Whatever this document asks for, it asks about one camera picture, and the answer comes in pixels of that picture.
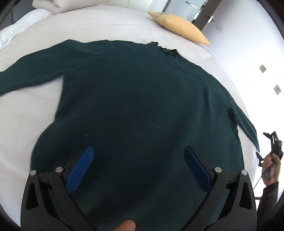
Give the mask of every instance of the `sweater sleeve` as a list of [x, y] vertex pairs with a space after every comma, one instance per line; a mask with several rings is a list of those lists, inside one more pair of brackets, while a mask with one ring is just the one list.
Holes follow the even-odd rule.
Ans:
[[257, 210], [257, 227], [259, 227], [274, 209], [278, 198], [278, 185], [276, 182], [263, 189], [262, 197]]

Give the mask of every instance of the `blue textured pad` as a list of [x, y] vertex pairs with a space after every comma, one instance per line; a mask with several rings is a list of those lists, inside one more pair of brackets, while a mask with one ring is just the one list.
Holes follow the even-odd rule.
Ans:
[[189, 147], [184, 149], [183, 156], [199, 187], [208, 194], [212, 188], [210, 175]]
[[93, 158], [94, 150], [91, 146], [89, 146], [66, 177], [65, 188], [68, 193], [71, 193], [71, 191], [75, 191], [78, 188], [81, 180], [93, 161]]

